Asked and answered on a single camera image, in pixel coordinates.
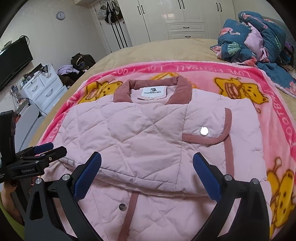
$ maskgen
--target white wall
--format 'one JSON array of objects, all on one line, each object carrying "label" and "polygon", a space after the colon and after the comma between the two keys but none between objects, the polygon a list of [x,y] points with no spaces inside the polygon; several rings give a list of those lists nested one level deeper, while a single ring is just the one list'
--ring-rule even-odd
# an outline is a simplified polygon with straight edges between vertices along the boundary
[{"label": "white wall", "polygon": [[[63,21],[56,19],[59,11],[65,13]],[[90,9],[76,6],[73,0],[29,0],[0,38],[0,48],[21,35],[29,37],[34,60],[19,74],[17,82],[39,63],[52,63],[57,70],[70,64],[78,52],[91,54],[95,61],[107,55]],[[0,92],[0,112],[14,108],[9,88]]]},{"label": "white wall", "polygon": [[276,10],[266,0],[233,0],[233,5],[236,18],[241,11],[252,11],[283,22]]}]

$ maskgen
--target mattress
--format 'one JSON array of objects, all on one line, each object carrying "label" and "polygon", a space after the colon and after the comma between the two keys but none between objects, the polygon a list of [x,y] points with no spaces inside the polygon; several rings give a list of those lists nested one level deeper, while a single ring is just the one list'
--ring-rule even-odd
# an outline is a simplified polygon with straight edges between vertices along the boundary
[{"label": "mattress", "polygon": [[[109,54],[81,76],[67,93],[63,95],[40,125],[31,141],[31,146],[35,146],[38,143],[61,106],[76,92],[85,80],[89,79],[94,74],[138,62],[161,60],[224,62],[217,59],[216,54],[210,50],[210,46],[215,44],[217,44],[217,40],[213,39],[174,39],[125,48]],[[293,118],[296,119],[296,100],[281,91],[280,93],[290,109]]]}]

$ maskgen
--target clothing label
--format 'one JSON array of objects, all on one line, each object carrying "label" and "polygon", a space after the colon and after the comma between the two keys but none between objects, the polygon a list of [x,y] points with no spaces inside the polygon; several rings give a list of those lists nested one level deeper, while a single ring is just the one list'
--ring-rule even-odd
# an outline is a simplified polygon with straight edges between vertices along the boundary
[{"label": "clothing label", "polygon": [[157,100],[163,99],[166,97],[167,86],[152,86],[142,88],[141,95],[138,96],[138,99],[142,100]]}]

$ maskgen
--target pink quilted jacket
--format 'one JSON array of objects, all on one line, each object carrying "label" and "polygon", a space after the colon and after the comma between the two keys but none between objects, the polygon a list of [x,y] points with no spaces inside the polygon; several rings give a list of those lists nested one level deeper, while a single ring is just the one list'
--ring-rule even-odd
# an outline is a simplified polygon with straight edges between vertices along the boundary
[{"label": "pink quilted jacket", "polygon": [[[138,99],[142,87],[161,85],[168,86],[166,98]],[[207,127],[207,136],[201,127]],[[106,241],[191,240],[215,206],[193,168],[196,152],[236,180],[257,178],[271,217],[271,188],[251,101],[192,89],[181,76],[130,80],[114,95],[72,107],[54,145],[68,154],[46,169],[45,180],[71,173],[100,152],[102,167],[79,205]],[[235,202],[221,234],[237,208]]]}]

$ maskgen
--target green leaf print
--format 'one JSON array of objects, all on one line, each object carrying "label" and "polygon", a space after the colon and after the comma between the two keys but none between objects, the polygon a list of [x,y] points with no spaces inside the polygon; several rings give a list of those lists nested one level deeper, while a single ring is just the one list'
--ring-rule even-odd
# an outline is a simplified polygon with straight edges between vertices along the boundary
[{"label": "green leaf print", "polygon": [[231,56],[235,55],[240,49],[241,49],[241,46],[239,46],[238,43],[236,42],[229,44],[227,47],[227,51]]}]

